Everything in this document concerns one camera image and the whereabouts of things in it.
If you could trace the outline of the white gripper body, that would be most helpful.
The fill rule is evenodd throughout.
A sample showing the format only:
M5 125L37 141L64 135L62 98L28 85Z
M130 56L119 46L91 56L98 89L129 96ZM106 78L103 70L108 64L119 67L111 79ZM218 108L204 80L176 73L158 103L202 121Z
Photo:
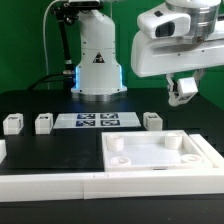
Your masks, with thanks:
M213 33L200 44L175 38L152 40L139 31L133 40L131 67L139 77L215 67L224 64L224 33Z

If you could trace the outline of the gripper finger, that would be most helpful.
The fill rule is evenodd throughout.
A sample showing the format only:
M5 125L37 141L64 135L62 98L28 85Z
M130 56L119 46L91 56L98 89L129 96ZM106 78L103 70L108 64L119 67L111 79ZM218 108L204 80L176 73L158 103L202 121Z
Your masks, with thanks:
M168 93L169 93L169 104L173 107L179 106L181 104L186 104L187 102L179 102L178 97L178 91L177 91L177 81L173 80L174 74L170 73L166 75L166 80L168 82Z
M194 91L197 92L198 88L199 88L199 84L200 84L200 80L203 78L203 76L205 75L206 70L205 69L196 69L194 74L193 74L193 78L194 78L194 83L195 83L195 87L194 87Z

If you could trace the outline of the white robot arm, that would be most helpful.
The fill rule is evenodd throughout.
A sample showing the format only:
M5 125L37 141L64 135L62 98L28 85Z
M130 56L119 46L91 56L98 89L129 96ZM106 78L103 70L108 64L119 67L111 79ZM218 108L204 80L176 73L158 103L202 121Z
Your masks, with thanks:
M188 102L198 92L204 70L224 64L221 0L165 0L137 17L131 68L139 77L164 75L169 104ZM81 61L75 94L92 100L124 92L115 56L115 24L100 13L101 0L69 0L81 24Z

